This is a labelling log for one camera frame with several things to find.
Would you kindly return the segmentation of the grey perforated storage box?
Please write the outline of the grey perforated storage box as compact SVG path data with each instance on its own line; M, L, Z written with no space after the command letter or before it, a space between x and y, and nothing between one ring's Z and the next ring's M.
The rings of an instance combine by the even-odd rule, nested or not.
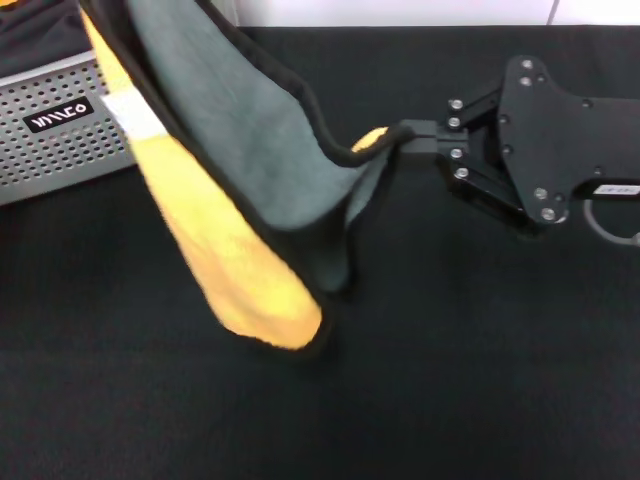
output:
M141 94L91 50L0 78L0 206L128 168L130 141L165 134Z

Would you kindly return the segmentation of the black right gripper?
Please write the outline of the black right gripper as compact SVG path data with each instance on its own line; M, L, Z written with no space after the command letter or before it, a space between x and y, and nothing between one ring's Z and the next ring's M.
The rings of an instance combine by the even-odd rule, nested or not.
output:
M507 174L465 140L495 122ZM586 97L559 86L544 63L516 56L503 80L453 95L442 120L403 120L417 138L401 159L433 163L458 200L523 237L568 218L572 200L640 201L640 99Z

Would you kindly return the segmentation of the dark towel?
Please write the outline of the dark towel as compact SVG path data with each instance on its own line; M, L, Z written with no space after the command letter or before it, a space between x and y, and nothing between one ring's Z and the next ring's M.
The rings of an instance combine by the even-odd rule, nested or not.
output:
M0 78L91 50L77 0L0 6Z

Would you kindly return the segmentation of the grey yellow towel black trim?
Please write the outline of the grey yellow towel black trim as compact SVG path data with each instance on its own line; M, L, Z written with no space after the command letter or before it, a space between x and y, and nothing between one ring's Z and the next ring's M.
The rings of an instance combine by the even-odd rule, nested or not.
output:
M212 0L79 4L110 90L140 94L161 122L131 149L216 319L310 348L351 278L351 224L414 131L341 146L308 85Z

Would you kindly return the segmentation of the black tablecloth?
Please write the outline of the black tablecloth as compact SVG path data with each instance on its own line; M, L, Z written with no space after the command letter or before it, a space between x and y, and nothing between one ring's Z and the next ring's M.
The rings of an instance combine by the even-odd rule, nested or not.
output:
M214 319L136 169L0 209L0 480L640 480L640 249L403 165L327 343Z

